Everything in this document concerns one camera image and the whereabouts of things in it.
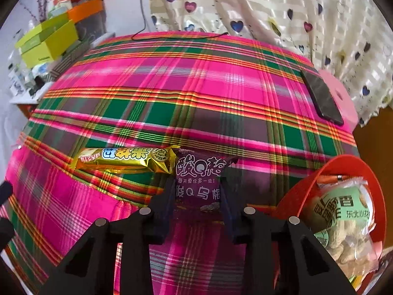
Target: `purple candy package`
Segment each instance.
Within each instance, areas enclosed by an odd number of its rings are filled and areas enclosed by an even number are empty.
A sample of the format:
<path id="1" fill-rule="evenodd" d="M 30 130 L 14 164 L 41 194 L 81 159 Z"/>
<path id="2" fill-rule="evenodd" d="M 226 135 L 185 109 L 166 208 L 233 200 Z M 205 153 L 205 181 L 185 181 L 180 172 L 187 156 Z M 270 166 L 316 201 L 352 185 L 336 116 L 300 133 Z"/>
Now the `purple candy package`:
<path id="1" fill-rule="evenodd" d="M 174 217 L 192 221 L 218 221 L 220 176 L 237 163 L 237 157 L 222 158 L 179 149 L 176 162 L 176 208 Z"/>

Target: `black phone screen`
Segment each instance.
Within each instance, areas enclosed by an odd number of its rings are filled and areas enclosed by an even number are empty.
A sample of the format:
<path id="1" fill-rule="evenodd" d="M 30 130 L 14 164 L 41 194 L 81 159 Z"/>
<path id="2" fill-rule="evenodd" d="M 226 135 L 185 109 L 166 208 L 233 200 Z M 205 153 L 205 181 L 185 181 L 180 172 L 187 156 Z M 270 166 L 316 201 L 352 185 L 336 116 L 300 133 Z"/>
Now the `black phone screen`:
<path id="1" fill-rule="evenodd" d="M 340 111 L 323 79 L 307 71 L 300 71 L 318 115 L 339 126 L 344 124 Z"/>

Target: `white fabric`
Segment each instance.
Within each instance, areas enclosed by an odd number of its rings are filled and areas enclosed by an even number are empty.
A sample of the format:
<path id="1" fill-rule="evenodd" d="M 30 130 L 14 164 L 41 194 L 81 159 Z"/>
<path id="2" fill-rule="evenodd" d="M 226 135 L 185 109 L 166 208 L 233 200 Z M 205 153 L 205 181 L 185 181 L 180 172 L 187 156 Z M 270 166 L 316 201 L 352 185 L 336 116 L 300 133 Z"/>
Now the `white fabric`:
<path id="1" fill-rule="evenodd" d="M 229 32 L 308 57 L 336 76 L 365 125 L 393 97 L 393 32 L 372 0 L 151 0 L 159 31 Z"/>

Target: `screw head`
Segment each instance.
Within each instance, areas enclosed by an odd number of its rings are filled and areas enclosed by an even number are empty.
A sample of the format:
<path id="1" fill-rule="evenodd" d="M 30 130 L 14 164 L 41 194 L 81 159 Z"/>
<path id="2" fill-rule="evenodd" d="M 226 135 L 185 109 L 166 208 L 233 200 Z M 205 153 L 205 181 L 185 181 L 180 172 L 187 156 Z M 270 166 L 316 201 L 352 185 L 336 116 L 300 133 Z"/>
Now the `screw head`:
<path id="1" fill-rule="evenodd" d="M 300 223 L 300 219 L 297 216 L 291 216 L 289 218 L 289 223 L 293 225 L 298 225 Z"/>
<path id="2" fill-rule="evenodd" d="M 106 223 L 107 223 L 106 218 L 97 218 L 96 221 L 94 222 L 96 226 L 104 226 Z"/>
<path id="3" fill-rule="evenodd" d="M 251 207 L 251 206 L 245 207 L 243 211 L 244 211 L 246 214 L 248 214 L 248 215 L 255 214 L 255 212 L 256 212 L 255 208 L 254 208 L 254 207 Z"/>
<path id="4" fill-rule="evenodd" d="M 141 215 L 147 215 L 147 214 L 150 214 L 150 212 L 151 212 L 151 209 L 149 207 L 142 207 L 139 210 L 139 214 L 141 214 Z"/>

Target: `wooden surface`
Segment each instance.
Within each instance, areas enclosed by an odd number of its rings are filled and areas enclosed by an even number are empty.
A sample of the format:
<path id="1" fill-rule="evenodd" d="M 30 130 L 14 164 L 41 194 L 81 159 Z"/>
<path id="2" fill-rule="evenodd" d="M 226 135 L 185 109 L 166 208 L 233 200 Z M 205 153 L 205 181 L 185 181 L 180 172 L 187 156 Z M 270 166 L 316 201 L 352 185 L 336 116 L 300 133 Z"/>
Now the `wooden surface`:
<path id="1" fill-rule="evenodd" d="M 19 110 L 22 111 L 23 115 L 29 119 L 31 115 L 33 114 L 33 111 L 37 107 L 37 105 L 29 105 L 29 104 L 17 104 L 19 107 Z"/>
<path id="2" fill-rule="evenodd" d="M 357 126 L 353 135 L 360 157 L 374 171 L 384 193 L 386 248 L 393 245 L 393 110 L 380 110 L 379 116 L 371 118 L 365 127 Z"/>

